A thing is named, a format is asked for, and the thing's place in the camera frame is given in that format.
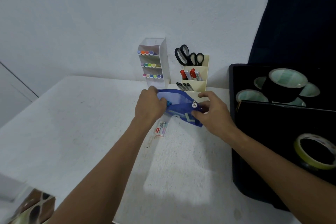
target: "right hand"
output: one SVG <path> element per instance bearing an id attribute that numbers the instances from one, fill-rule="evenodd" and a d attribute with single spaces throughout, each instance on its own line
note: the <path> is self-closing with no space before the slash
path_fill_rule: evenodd
<path id="1" fill-rule="evenodd" d="M 226 104 L 212 91 L 205 91 L 198 94 L 198 97 L 208 97 L 210 101 L 199 103 L 202 112 L 192 111 L 192 115 L 198 119 L 210 133 L 227 141 L 234 132 L 238 130 L 231 119 Z"/>

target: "label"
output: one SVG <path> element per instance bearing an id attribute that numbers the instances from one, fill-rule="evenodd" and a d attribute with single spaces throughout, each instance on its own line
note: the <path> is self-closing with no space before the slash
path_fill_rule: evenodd
<path id="1" fill-rule="evenodd" d="M 155 134 L 158 136 L 163 136 L 166 132 L 166 128 L 168 126 L 168 122 L 166 121 L 159 121 L 157 124 L 157 128 L 155 129 Z"/>

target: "white table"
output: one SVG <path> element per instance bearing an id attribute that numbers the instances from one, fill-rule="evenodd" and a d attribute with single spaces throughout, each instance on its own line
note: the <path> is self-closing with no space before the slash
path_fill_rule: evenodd
<path id="1" fill-rule="evenodd" d="M 59 204 L 124 133 L 145 82 L 68 76 L 0 129 L 0 173 Z M 229 90 L 208 88 L 229 104 Z M 131 223 L 299 223 L 242 195 L 231 148 L 204 127 L 171 118 L 147 134 L 115 216 Z"/>

